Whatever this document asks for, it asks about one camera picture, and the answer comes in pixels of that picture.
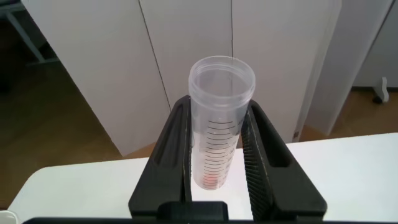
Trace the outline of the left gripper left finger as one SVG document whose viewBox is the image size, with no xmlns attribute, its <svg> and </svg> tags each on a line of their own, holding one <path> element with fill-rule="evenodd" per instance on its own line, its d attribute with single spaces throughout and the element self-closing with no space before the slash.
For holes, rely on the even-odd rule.
<svg viewBox="0 0 398 224">
<path fill-rule="evenodd" d="M 189 150 L 190 97 L 177 100 L 128 202 L 133 218 L 155 218 L 167 202 L 192 199 Z"/>
</svg>

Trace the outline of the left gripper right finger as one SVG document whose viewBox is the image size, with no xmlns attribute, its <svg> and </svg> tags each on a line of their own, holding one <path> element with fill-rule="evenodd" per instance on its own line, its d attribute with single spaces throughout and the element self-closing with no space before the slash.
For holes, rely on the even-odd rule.
<svg viewBox="0 0 398 224">
<path fill-rule="evenodd" d="M 325 199 L 253 100 L 249 102 L 241 135 L 253 219 L 323 220 Z"/>
</svg>

